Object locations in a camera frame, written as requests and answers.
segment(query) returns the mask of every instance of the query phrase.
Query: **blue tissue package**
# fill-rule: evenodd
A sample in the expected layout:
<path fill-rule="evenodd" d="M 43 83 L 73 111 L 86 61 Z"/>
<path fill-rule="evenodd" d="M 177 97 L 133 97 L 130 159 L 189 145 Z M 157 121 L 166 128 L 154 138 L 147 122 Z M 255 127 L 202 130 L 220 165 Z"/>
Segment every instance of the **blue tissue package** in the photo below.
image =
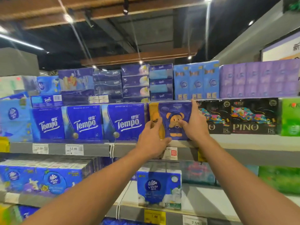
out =
<path fill-rule="evenodd" d="M 103 140 L 100 105 L 63 106 L 66 139 Z"/>
<path fill-rule="evenodd" d="M 120 70 L 112 70 L 112 71 L 94 72 L 93 79 L 94 79 L 94 81 L 120 80 L 121 79 L 121 71 Z"/>
<path fill-rule="evenodd" d="M 123 65 L 121 66 L 122 77 L 124 76 L 134 76 L 134 75 L 149 75 L 149 66 L 148 65 Z"/>
<path fill-rule="evenodd" d="M 149 78 L 151 80 L 173 78 L 173 64 L 150 65 Z"/>
<path fill-rule="evenodd" d="M 30 99 L 0 100 L 0 136 L 10 142 L 31 142 Z"/>
<path fill-rule="evenodd" d="M 174 65 L 175 100 L 190 99 L 189 94 L 189 66 Z"/>
<path fill-rule="evenodd" d="M 32 109 L 33 139 L 39 142 L 42 139 L 64 139 L 64 121 L 60 107 Z"/>
<path fill-rule="evenodd" d="M 102 105 L 105 140 L 137 141 L 145 127 L 146 107 L 144 103 Z"/>
<path fill-rule="evenodd" d="M 93 75 L 99 72 L 94 68 L 59 70 L 58 77 L 62 91 L 94 89 Z"/>
<path fill-rule="evenodd" d="M 195 63 L 189 65 L 190 81 L 189 91 L 192 99 L 203 99 L 204 95 L 204 72 L 203 64 Z"/>
<path fill-rule="evenodd" d="M 62 95 L 36 95 L 31 96 L 32 108 L 62 106 Z"/>
<path fill-rule="evenodd" d="M 61 91 L 58 76 L 38 76 L 37 86 L 40 95 L 59 95 Z"/>
<path fill-rule="evenodd" d="M 173 79 L 150 80 L 151 93 L 173 92 Z"/>
<path fill-rule="evenodd" d="M 144 96 L 150 97 L 149 86 L 125 87 L 123 88 L 124 97 Z"/>
<path fill-rule="evenodd" d="M 123 87 L 128 86 L 148 86 L 149 85 L 149 76 L 123 76 L 122 77 Z"/>
<path fill-rule="evenodd" d="M 173 100 L 173 93 L 151 93 L 151 102 Z"/>
<path fill-rule="evenodd" d="M 203 63 L 204 68 L 204 99 L 218 99 L 220 90 L 219 61 Z"/>

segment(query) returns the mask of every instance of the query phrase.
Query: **price tag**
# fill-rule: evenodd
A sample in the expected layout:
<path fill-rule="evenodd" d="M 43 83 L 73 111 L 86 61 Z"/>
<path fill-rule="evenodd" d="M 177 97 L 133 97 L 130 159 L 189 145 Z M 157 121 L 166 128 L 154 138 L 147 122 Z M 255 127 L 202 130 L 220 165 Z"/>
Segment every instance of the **price tag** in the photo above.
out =
<path fill-rule="evenodd" d="M 33 154 L 49 154 L 48 144 L 32 144 Z"/>
<path fill-rule="evenodd" d="M 166 147 L 166 150 L 163 154 L 163 160 L 178 160 L 178 153 L 176 147 Z"/>
<path fill-rule="evenodd" d="M 166 212 L 145 209 L 144 222 L 157 225 L 166 225 Z"/>
<path fill-rule="evenodd" d="M 182 215 L 183 225 L 207 225 L 207 219 L 197 216 Z"/>
<path fill-rule="evenodd" d="M 66 145 L 66 155 L 84 155 L 83 145 Z"/>

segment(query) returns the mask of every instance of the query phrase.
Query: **light blue tissue package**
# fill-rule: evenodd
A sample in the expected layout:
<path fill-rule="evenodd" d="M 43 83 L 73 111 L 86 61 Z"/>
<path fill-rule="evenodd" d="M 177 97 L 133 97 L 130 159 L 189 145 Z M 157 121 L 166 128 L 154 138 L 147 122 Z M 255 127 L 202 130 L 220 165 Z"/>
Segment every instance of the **light blue tissue package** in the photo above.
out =
<path fill-rule="evenodd" d="M 189 65 L 174 65 L 175 100 L 190 99 L 189 93 Z"/>
<path fill-rule="evenodd" d="M 151 80 L 173 78 L 173 64 L 150 65 L 149 78 Z"/>
<path fill-rule="evenodd" d="M 38 76 L 37 86 L 40 95 L 59 95 L 61 92 L 58 76 Z"/>
<path fill-rule="evenodd" d="M 10 142 L 31 142 L 30 99 L 0 100 L 0 136 Z"/>

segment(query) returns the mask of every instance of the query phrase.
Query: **ceiling light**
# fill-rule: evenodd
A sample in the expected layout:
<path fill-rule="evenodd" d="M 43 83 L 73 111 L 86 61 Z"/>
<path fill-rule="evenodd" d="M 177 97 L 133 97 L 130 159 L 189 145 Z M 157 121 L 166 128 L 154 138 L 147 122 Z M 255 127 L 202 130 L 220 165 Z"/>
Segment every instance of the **ceiling light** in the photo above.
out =
<path fill-rule="evenodd" d="M 39 46 L 35 46 L 35 45 L 29 44 L 27 42 L 23 42 L 21 40 L 14 39 L 12 37 L 8 37 L 6 35 L 0 34 L 0 38 L 7 39 L 7 40 L 10 40 L 12 42 L 19 43 L 19 44 L 22 44 L 22 45 L 25 45 L 25 46 L 29 46 L 29 47 L 32 47 L 32 48 L 35 48 L 35 49 L 38 49 L 38 50 L 44 50 L 43 48 L 41 48 Z"/>

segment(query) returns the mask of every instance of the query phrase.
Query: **tissue package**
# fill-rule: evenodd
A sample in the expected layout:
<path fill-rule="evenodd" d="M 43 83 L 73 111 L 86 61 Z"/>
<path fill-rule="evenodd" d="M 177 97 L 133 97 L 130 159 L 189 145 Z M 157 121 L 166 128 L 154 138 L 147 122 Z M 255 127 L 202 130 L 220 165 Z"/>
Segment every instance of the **tissue package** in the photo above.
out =
<path fill-rule="evenodd" d="M 231 105 L 233 133 L 276 134 L 278 98 L 234 99 Z"/>
<path fill-rule="evenodd" d="M 192 111 L 190 101 L 182 102 L 152 102 L 149 104 L 150 120 L 154 125 L 160 117 L 163 118 L 163 124 L 159 129 L 161 139 L 171 137 L 173 140 L 187 140 L 179 120 L 189 122 Z"/>
<path fill-rule="evenodd" d="M 150 80 L 151 93 L 173 92 L 173 79 Z"/>
<path fill-rule="evenodd" d="M 0 100 L 0 136 L 10 142 L 31 142 L 30 99 Z"/>
<path fill-rule="evenodd" d="M 219 61 L 203 63 L 205 99 L 219 98 Z"/>
<path fill-rule="evenodd" d="M 60 87 L 62 91 L 94 89 L 93 75 L 98 71 L 94 68 L 59 70 Z"/>
<path fill-rule="evenodd" d="M 124 76 L 133 76 L 133 75 L 149 75 L 149 66 L 148 65 L 123 65 L 121 66 L 122 77 Z"/>
<path fill-rule="evenodd" d="M 197 100 L 199 111 L 206 117 L 210 134 L 231 133 L 230 100 Z"/>
<path fill-rule="evenodd" d="M 106 140 L 138 140 L 145 127 L 146 104 L 104 104 L 101 109 Z"/>
<path fill-rule="evenodd" d="M 59 95 L 61 91 L 58 76 L 38 76 L 37 86 L 40 95 Z"/>
<path fill-rule="evenodd" d="M 35 142 L 42 139 L 64 139 L 64 121 L 60 107 L 32 109 L 32 133 Z"/>
<path fill-rule="evenodd" d="M 300 98 L 283 98 L 281 104 L 281 136 L 300 136 Z"/>
<path fill-rule="evenodd" d="M 192 99 L 205 98 L 203 86 L 203 64 L 195 63 L 189 65 L 190 81 L 189 81 L 189 94 Z"/>
<path fill-rule="evenodd" d="M 189 66 L 174 65 L 175 100 L 190 99 L 189 95 Z"/>
<path fill-rule="evenodd" d="M 149 78 L 151 80 L 173 78 L 173 64 L 150 65 Z"/>
<path fill-rule="evenodd" d="M 66 139 L 102 140 L 100 105 L 63 106 Z"/>

